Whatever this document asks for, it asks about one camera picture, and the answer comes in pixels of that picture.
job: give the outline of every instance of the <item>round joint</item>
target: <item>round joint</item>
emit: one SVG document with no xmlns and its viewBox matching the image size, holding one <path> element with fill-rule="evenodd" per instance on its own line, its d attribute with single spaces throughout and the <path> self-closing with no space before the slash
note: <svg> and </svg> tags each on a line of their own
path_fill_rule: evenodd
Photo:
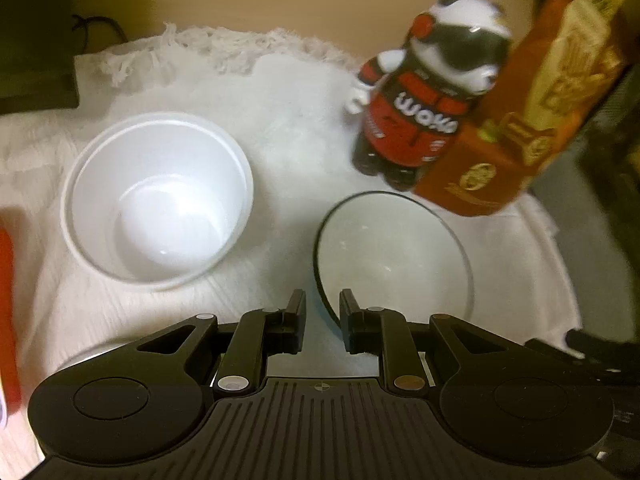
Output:
<svg viewBox="0 0 640 480">
<path fill-rule="evenodd" d="M 248 379 L 240 375 L 228 375 L 218 381 L 218 387 L 228 392 L 239 392 L 240 390 L 244 390 L 248 385 Z"/>
<path fill-rule="evenodd" d="M 396 388 L 416 392 L 424 388 L 424 379 L 415 375 L 401 375 L 394 381 Z"/>
</svg>

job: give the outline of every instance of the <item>black visor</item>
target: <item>black visor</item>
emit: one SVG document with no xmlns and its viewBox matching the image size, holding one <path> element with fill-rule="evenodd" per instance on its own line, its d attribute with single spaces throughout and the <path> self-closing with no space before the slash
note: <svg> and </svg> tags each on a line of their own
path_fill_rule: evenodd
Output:
<svg viewBox="0 0 640 480">
<path fill-rule="evenodd" d="M 437 44 L 444 61 L 468 72 L 483 65 L 502 66 L 510 40 L 495 32 L 462 25 L 436 24 L 424 43 Z"/>
</svg>

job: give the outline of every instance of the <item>panda-shaped bottle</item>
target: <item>panda-shaped bottle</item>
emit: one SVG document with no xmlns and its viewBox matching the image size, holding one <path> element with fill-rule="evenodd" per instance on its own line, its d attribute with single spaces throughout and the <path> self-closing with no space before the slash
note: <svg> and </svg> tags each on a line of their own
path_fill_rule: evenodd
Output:
<svg viewBox="0 0 640 480">
<path fill-rule="evenodd" d="M 365 112 L 352 158 L 357 170 L 411 189 L 493 87 L 510 42 L 502 10 L 486 0 L 438 0 L 418 15 L 404 48 L 367 61 L 348 95 L 347 111 Z"/>
</svg>

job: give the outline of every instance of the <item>panda hand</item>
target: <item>panda hand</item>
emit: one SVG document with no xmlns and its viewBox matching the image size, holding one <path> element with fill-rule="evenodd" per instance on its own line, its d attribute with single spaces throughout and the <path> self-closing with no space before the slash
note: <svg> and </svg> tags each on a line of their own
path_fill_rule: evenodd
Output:
<svg viewBox="0 0 640 480">
<path fill-rule="evenodd" d="M 347 101 L 344 107 L 350 114 L 361 114 L 370 102 L 371 90 L 362 87 L 353 87 L 347 94 Z"/>
</svg>

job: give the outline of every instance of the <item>white plastic bowl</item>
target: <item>white plastic bowl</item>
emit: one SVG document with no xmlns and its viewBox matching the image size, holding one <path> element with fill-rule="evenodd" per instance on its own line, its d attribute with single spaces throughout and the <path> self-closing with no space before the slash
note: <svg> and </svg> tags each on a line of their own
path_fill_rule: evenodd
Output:
<svg viewBox="0 0 640 480">
<path fill-rule="evenodd" d="M 114 124 L 79 155 L 66 179 L 66 243 L 98 275 L 145 290 L 207 272 L 236 243 L 254 184 L 222 128 L 180 113 Z"/>
<path fill-rule="evenodd" d="M 335 320 L 344 288 L 361 308 L 391 308 L 412 322 L 432 314 L 468 319 L 472 309 L 462 245 L 439 216 L 396 193 L 365 192 L 335 206 L 316 237 L 314 273 Z"/>
</svg>

